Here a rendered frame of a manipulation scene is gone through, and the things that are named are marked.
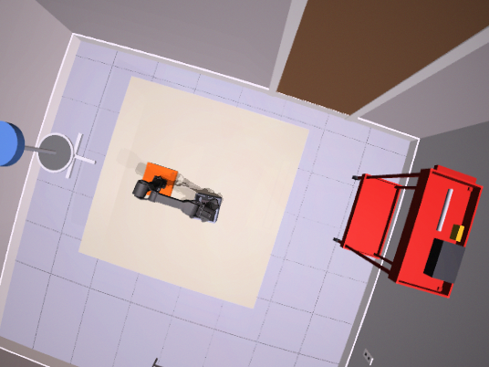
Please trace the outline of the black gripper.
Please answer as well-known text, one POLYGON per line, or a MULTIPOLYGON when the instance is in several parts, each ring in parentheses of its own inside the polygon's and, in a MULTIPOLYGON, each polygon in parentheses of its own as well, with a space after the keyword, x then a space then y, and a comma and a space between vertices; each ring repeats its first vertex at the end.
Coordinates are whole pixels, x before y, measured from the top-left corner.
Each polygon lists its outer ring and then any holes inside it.
MULTIPOLYGON (((203 204, 205 204, 205 203, 203 203, 203 204)), ((205 204, 205 206, 208 206, 208 207, 212 208, 213 210, 216 210, 220 207, 216 198, 210 200, 210 202, 207 202, 205 204)))

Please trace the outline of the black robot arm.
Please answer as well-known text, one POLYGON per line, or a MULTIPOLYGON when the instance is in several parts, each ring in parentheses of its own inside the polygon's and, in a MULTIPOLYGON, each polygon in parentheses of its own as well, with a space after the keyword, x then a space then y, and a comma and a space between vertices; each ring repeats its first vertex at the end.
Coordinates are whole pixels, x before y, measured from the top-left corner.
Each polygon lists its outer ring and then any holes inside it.
POLYGON ((161 178, 161 176, 154 175, 151 182, 145 180, 138 180, 135 188, 132 192, 135 197, 140 200, 148 200, 153 203, 165 204, 177 209, 180 209, 184 214, 201 218, 202 223, 209 220, 213 220, 216 211, 212 208, 205 206, 202 202, 196 200, 179 200, 166 194, 161 194, 161 189, 166 188, 168 180, 161 178), (149 192, 148 198, 144 198, 149 192), (195 215, 196 213, 196 215, 195 215))

